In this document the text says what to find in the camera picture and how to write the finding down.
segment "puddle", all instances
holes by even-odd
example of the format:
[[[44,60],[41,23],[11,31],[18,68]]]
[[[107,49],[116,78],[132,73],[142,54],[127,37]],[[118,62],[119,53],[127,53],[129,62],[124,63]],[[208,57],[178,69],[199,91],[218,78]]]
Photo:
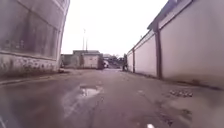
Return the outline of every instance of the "puddle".
[[[87,99],[99,94],[102,89],[97,86],[80,86],[80,90],[79,98]]]

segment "road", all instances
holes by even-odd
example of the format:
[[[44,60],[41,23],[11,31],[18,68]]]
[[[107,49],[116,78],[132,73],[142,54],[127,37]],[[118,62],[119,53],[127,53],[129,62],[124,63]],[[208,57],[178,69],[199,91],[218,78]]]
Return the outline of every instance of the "road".
[[[1,86],[0,128],[221,128],[222,97],[119,70],[84,70]]]

